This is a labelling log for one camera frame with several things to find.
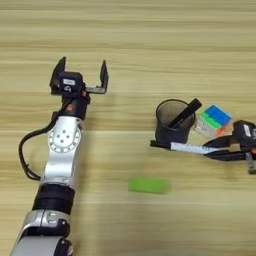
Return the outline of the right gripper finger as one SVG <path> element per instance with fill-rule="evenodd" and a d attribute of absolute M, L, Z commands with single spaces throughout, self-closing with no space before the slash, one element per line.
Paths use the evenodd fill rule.
<path fill-rule="evenodd" d="M 220 150 L 208 153 L 206 157 L 219 161 L 241 161 L 246 159 L 246 154 L 241 151 Z"/>
<path fill-rule="evenodd" d="M 227 135 L 210 140 L 206 142 L 204 146 L 212 148 L 228 148 L 232 144 L 238 144 L 238 140 L 233 135 Z"/>

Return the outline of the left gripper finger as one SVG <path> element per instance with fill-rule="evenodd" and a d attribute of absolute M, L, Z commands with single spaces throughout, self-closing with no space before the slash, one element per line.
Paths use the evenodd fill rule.
<path fill-rule="evenodd" d="M 53 69 L 51 80 L 50 80 L 51 84 L 56 84 L 57 83 L 59 74 L 65 70 L 65 64 L 66 64 L 66 58 L 62 57 L 58 61 L 55 68 Z"/>
<path fill-rule="evenodd" d="M 107 92 L 108 80 L 109 80 L 109 75 L 108 75 L 106 61 L 103 61 L 101 66 L 101 71 L 100 71 L 100 81 L 101 81 L 100 92 L 102 94 L 105 94 Z"/>

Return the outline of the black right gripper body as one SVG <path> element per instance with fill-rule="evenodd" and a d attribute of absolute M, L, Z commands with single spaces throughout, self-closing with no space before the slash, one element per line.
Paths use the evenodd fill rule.
<path fill-rule="evenodd" d="M 247 162 L 248 173 L 256 174 L 256 146 L 241 145 L 242 159 Z"/>

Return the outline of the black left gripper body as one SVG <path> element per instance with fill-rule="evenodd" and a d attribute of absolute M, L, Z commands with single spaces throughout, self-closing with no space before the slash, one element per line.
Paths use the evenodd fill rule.
<path fill-rule="evenodd" d="M 87 87 L 85 83 L 82 83 L 80 86 L 76 86 L 75 88 L 69 86 L 68 90 L 61 90 L 60 88 L 53 87 L 51 89 L 51 94 L 62 97 L 61 104 L 64 109 L 54 111 L 52 118 L 57 116 L 69 116 L 84 120 L 87 106 L 91 101 L 90 95 L 103 93 L 103 84 L 95 87 Z"/>

